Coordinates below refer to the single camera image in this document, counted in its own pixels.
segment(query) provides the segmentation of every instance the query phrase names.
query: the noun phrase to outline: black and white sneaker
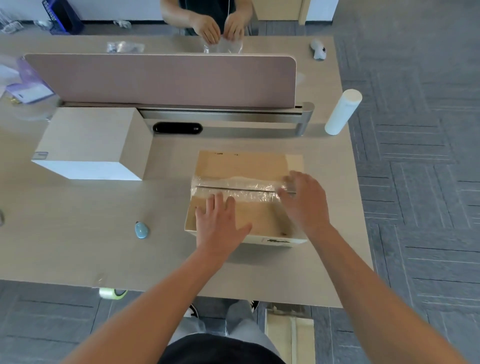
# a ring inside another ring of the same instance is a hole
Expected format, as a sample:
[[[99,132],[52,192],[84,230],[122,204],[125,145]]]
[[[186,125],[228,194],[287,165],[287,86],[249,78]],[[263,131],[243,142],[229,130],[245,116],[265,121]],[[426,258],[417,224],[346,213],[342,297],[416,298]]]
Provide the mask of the black and white sneaker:
[[[196,317],[196,318],[198,318],[198,312],[197,312],[197,309],[195,308],[195,306],[191,304],[190,307],[187,308],[187,312],[185,312],[183,317]]]
[[[255,310],[257,309],[259,302],[260,301],[250,301],[250,306],[252,307],[252,313],[254,313]]]

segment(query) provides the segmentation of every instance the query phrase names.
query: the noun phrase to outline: white wall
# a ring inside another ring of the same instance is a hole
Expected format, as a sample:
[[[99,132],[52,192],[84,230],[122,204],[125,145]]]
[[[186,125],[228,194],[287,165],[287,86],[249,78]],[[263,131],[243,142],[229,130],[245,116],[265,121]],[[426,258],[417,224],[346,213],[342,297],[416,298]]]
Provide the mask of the white wall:
[[[82,20],[162,20],[160,0],[69,0]],[[307,21],[331,21],[338,0],[311,0]],[[47,20],[41,0],[0,0],[19,20]]]
[[[332,21],[338,0],[311,0],[308,7],[307,22]]]

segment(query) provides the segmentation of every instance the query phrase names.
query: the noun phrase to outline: person's left hand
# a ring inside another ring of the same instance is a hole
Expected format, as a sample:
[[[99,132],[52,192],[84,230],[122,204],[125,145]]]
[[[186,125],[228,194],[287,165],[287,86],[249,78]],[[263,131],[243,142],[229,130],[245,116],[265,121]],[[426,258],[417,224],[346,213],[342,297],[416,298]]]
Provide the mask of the person's left hand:
[[[245,34],[245,19],[240,12],[233,12],[225,20],[223,37],[230,40],[241,40]]]
[[[210,195],[206,211],[195,210],[197,219],[197,250],[204,252],[220,266],[252,230],[252,223],[237,229],[235,226],[235,199],[230,196],[223,203],[223,194]]]

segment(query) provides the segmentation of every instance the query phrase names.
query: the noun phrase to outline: forearm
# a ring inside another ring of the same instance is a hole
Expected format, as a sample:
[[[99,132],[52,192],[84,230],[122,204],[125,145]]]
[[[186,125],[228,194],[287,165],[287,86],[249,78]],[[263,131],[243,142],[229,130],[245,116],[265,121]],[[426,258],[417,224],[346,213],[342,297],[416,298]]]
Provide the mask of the forearm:
[[[175,0],[160,0],[163,20],[177,28],[191,28],[192,17],[197,15],[190,10],[182,9]]]
[[[246,26],[253,15],[252,0],[235,0],[235,12],[242,15],[243,25]]]
[[[195,251],[165,280],[113,316],[65,364],[154,364],[195,296],[220,266]]]
[[[333,228],[309,233],[373,363],[466,363],[398,298]]]

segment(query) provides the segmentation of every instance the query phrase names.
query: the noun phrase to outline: dark t-shirt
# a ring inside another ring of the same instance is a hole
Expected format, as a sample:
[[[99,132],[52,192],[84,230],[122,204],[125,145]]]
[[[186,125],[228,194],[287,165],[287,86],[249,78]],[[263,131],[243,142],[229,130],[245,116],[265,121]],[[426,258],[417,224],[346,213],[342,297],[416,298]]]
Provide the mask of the dark t-shirt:
[[[223,34],[225,20],[227,20],[228,15],[235,11],[234,0],[179,0],[179,5],[182,9],[211,16],[218,24],[221,34]],[[191,28],[187,29],[188,32],[195,35],[194,30]]]
[[[210,334],[193,334],[167,346],[158,364],[285,364],[285,362],[258,344]]]

